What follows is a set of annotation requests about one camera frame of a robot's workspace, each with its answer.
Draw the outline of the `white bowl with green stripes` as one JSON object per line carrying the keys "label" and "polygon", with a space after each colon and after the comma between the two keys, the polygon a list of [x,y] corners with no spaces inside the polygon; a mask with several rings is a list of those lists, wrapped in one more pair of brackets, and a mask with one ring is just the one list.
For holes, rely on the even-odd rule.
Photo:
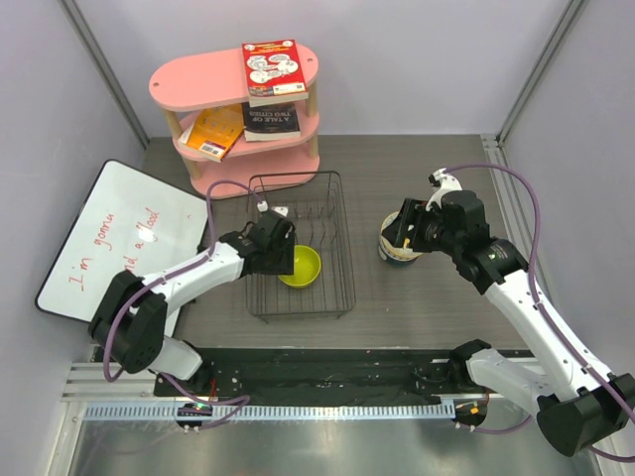
{"label": "white bowl with green stripes", "polygon": [[396,259],[412,259],[414,257],[421,257],[422,254],[421,253],[416,253],[413,252],[412,250],[409,249],[396,249],[393,248],[389,245],[386,245],[383,243],[383,245],[386,247],[386,249],[396,258]]}

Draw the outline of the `white bowl with yellow pattern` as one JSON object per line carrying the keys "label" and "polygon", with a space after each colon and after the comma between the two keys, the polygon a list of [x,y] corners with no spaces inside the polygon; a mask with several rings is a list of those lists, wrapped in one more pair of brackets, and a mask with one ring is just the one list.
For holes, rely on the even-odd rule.
{"label": "white bowl with yellow pattern", "polygon": [[406,246],[408,241],[405,241],[402,247],[396,247],[393,244],[393,242],[395,241],[397,237],[397,231],[398,231],[398,226],[397,225],[393,226],[393,222],[398,217],[398,214],[399,214],[398,211],[394,211],[391,214],[389,214],[382,222],[382,225],[380,228],[379,243],[383,242],[384,244],[389,245],[396,249],[409,249],[415,252],[412,248]]}

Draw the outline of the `yellow-green bowl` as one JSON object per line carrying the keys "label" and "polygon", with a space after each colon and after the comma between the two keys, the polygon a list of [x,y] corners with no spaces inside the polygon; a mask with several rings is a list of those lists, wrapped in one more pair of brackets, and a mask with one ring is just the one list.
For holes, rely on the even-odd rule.
{"label": "yellow-green bowl", "polygon": [[294,247],[294,271],[290,275],[279,275],[278,279],[293,289],[310,286],[321,273],[321,257],[319,253],[306,245]]}

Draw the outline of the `black wire dish rack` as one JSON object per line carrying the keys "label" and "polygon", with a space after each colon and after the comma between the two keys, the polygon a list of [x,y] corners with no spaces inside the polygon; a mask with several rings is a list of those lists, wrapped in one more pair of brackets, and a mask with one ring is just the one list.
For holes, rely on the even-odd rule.
{"label": "black wire dish rack", "polygon": [[320,260],[313,282],[295,289],[276,276],[246,279],[246,307],[265,322],[339,318],[353,310],[356,295],[341,177],[334,171],[264,174],[248,185],[293,221],[295,244],[313,249]]}

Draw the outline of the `plain white ribbed bowl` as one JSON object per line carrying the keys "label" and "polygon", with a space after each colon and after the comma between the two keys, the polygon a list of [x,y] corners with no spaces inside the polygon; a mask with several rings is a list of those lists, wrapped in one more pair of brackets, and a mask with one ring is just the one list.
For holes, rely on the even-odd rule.
{"label": "plain white ribbed bowl", "polygon": [[387,261],[387,262],[389,262],[391,264],[395,264],[395,263],[398,262],[398,260],[386,249],[386,247],[383,245],[382,242],[380,242],[378,244],[378,252],[379,252],[380,257],[383,260],[385,260],[385,261]]}

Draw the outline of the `teal and white bowl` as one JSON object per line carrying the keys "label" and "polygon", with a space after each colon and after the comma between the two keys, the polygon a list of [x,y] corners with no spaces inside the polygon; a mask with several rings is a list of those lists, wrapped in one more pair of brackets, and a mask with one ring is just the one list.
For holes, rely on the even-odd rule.
{"label": "teal and white bowl", "polygon": [[394,257],[391,256],[386,256],[385,261],[393,266],[393,267],[397,267],[397,268],[406,268],[406,267],[410,267],[413,264],[415,264],[418,261],[418,257],[414,257],[412,259],[396,259]]}

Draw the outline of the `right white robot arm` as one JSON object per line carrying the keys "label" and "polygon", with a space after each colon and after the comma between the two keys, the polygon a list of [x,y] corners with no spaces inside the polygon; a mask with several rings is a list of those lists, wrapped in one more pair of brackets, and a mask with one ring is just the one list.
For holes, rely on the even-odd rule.
{"label": "right white robot arm", "polygon": [[448,255],[459,275],[512,323],[543,372],[537,374],[474,339],[449,353],[451,385],[492,390],[537,421],[557,452],[573,456],[621,430],[634,410],[634,379],[594,358],[551,303],[529,286],[529,264],[514,244],[491,236],[482,201],[470,190],[439,202],[407,198],[381,231],[391,246]]}

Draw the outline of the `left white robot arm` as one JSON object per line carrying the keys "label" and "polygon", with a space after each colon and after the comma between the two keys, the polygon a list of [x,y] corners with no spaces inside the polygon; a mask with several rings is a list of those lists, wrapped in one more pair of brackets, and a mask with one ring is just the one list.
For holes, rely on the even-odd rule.
{"label": "left white robot arm", "polygon": [[124,270],[111,280],[88,335],[103,349],[105,363],[113,360],[129,374],[168,374],[189,395],[201,395],[211,372],[194,346],[168,335],[168,318],[200,295],[246,276],[291,274],[294,247],[289,209],[274,206],[164,272],[137,277]]}

